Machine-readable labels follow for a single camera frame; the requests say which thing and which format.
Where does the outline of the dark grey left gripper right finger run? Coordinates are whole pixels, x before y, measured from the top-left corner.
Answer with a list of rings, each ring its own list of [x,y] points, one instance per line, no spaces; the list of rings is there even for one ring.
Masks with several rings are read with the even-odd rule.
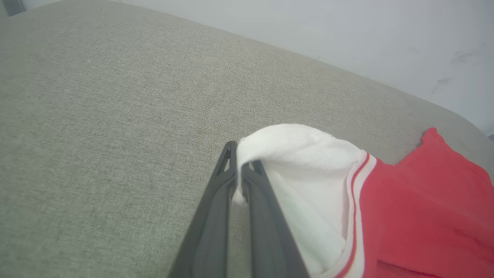
[[[253,278],[308,278],[267,173],[257,160],[241,168],[244,196],[249,205]]]

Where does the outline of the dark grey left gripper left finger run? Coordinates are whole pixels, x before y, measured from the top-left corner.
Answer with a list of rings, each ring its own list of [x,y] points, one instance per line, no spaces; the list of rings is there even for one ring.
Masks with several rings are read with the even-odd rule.
[[[227,276],[229,213],[237,180],[237,143],[225,144],[193,216],[170,278]]]

